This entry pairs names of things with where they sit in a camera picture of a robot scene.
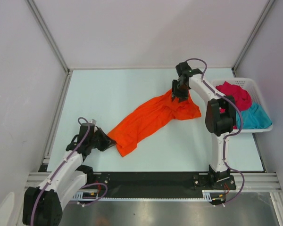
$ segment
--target light blue work surface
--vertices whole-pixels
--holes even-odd
[[[231,69],[208,69],[206,78],[232,78]],[[73,71],[59,121],[48,171],[57,167],[66,146],[79,132],[77,118],[95,119],[108,133],[124,117],[147,100],[165,94],[177,79],[175,69],[126,69]],[[84,164],[94,171],[207,171],[211,158],[211,134],[205,126],[206,106],[191,90],[202,117],[172,120],[144,139],[122,158],[115,147],[104,152],[93,150]],[[229,165],[242,171],[262,171],[252,134],[230,138]]]

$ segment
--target orange cloth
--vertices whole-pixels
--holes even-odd
[[[132,152],[144,138],[155,133],[172,119],[186,120],[201,116],[199,107],[194,104],[190,94],[188,100],[171,100],[172,91],[152,98],[125,117],[108,136],[117,143],[122,157]]]

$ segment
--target blue cloth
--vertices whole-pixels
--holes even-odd
[[[249,110],[242,111],[243,129],[266,129],[271,126],[272,121],[264,109],[253,102]],[[238,113],[236,112],[237,128],[240,128],[241,122]]]

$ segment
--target white basket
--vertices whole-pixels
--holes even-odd
[[[252,79],[245,79],[245,78],[232,78],[232,79],[218,79],[218,80],[213,80],[211,82],[211,84],[216,87],[219,85],[223,85],[224,82],[228,82],[230,84],[233,85],[238,85],[240,86],[242,89],[248,91],[248,93],[250,94],[251,100],[253,102],[256,102],[258,105],[261,105],[264,109],[264,111],[266,112],[266,114],[269,116],[270,115],[267,111],[265,102],[262,98],[262,95],[260,93],[260,90],[257,86],[257,84],[255,83],[254,80]],[[260,133],[260,132],[267,132],[270,131],[273,128],[273,125],[271,125],[270,127],[266,128],[266,129],[242,129],[241,133]]]

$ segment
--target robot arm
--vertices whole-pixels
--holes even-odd
[[[66,205],[86,183],[94,181],[92,167],[83,161],[93,148],[105,151],[115,145],[95,124],[82,123],[80,132],[66,148],[57,167],[38,187],[29,187],[24,195],[23,223],[34,226],[57,226]]]
[[[193,89],[207,105],[205,123],[212,134],[212,159],[209,165],[209,173],[213,183],[229,178],[230,170],[225,165],[228,150],[228,138],[236,125],[236,112],[232,105],[220,98],[224,94],[216,90],[210,83],[201,77],[202,71],[191,69],[187,62],[176,66],[178,80],[172,83],[172,98],[184,101],[188,98],[189,89]],[[235,103],[232,96],[225,96]]]

